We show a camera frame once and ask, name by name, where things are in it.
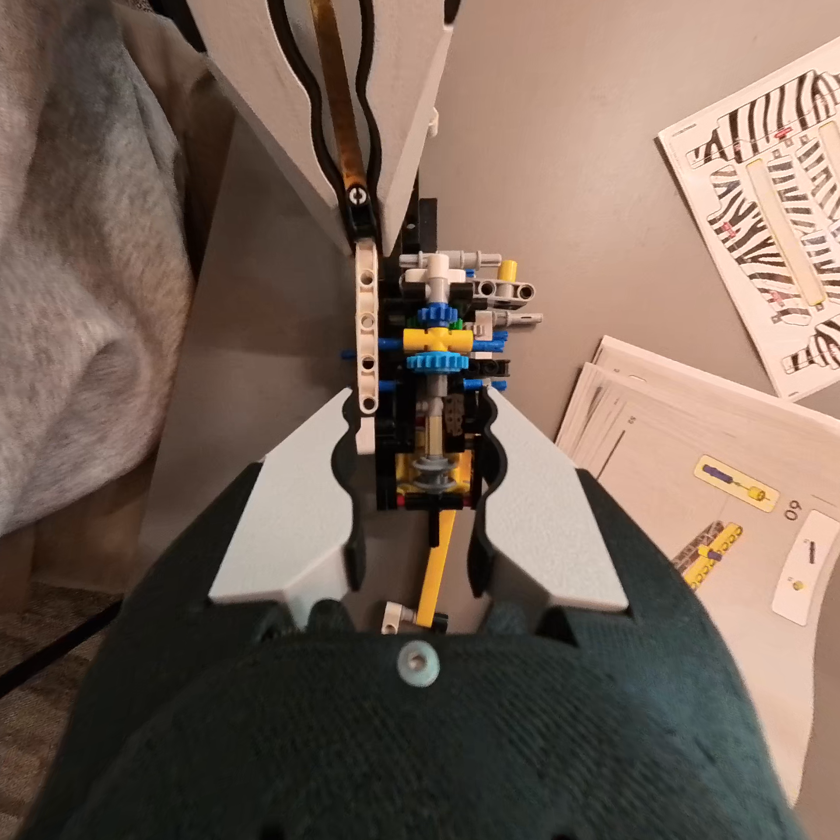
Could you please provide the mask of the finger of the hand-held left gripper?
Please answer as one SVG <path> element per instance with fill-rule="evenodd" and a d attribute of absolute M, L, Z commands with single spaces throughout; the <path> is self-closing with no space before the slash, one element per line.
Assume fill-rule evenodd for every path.
<path fill-rule="evenodd" d="M 265 1 L 189 1 L 215 78 L 294 193 L 345 256 L 340 203 L 312 140 L 312 99 L 278 39 Z"/>
<path fill-rule="evenodd" d="M 371 142 L 367 175 L 381 252 L 389 256 L 434 122 L 456 3 L 360 2 L 360 14 L 356 90 Z"/>

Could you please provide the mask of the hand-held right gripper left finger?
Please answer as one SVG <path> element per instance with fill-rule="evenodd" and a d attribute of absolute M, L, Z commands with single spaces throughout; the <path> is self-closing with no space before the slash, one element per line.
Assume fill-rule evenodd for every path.
<path fill-rule="evenodd" d="M 209 590 L 214 604 L 276 602 L 302 628 L 317 602 L 361 588 L 360 421 L 346 387 L 263 458 Z"/>

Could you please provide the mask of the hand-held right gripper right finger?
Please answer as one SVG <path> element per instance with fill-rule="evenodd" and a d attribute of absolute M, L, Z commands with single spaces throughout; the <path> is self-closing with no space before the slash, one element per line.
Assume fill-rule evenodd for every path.
<path fill-rule="evenodd" d="M 628 597 L 573 461 L 496 389 L 478 397 L 467 579 L 477 600 L 619 615 Z"/>

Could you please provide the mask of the lego gearbox model assembly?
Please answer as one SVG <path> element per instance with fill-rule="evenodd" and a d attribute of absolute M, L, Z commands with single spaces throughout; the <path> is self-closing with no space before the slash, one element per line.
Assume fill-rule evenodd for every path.
<path fill-rule="evenodd" d="M 356 80 L 359 59 L 350 78 L 334 2 L 310 2 L 310 12 L 324 94 L 317 117 L 327 103 L 338 160 L 331 163 L 342 213 L 356 263 L 370 256 L 382 279 L 361 278 L 363 304 L 357 342 L 361 435 L 375 435 L 376 493 L 379 509 L 405 507 L 428 516 L 429 546 L 438 545 L 438 518 L 444 510 L 461 510 L 471 501 L 469 457 L 463 455 L 464 433 L 446 432 L 445 406 L 464 392 L 479 391 L 490 380 L 479 373 L 504 375 L 478 354 L 504 350 L 504 331 L 475 335 L 468 317 L 490 304 L 476 303 L 475 273 L 496 267 L 500 280 L 515 278 L 515 263 L 484 257 L 444 257 L 422 236 L 436 234 L 436 202 L 420 199 L 417 177 L 393 252 L 383 256 L 375 200 L 368 183 L 371 142 Z"/>

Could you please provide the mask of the lego instruction booklet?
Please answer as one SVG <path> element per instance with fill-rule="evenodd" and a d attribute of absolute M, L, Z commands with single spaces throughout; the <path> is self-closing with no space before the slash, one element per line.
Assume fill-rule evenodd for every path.
<path fill-rule="evenodd" d="M 605 336 L 556 445 L 702 601 L 796 803 L 817 628 L 838 562 L 838 420 Z"/>

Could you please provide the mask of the yellow lego beam white connector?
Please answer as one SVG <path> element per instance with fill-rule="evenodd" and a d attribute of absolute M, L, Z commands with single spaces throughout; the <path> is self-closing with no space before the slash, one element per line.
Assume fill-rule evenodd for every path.
<path fill-rule="evenodd" d="M 417 608 L 413 610 L 396 602 L 387 602 L 381 624 L 383 635 L 396 635 L 403 625 L 420 627 L 435 634 L 447 633 L 448 616 L 437 610 L 437 603 L 456 513 L 456 510 L 444 510 L 439 515 L 437 545 L 429 550 Z"/>

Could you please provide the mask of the zebra striped sticker sheet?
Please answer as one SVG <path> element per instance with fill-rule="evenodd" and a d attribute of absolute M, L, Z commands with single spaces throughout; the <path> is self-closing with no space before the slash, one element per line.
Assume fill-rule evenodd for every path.
<path fill-rule="evenodd" d="M 839 376 L 839 39 L 658 134 L 777 396 Z"/>

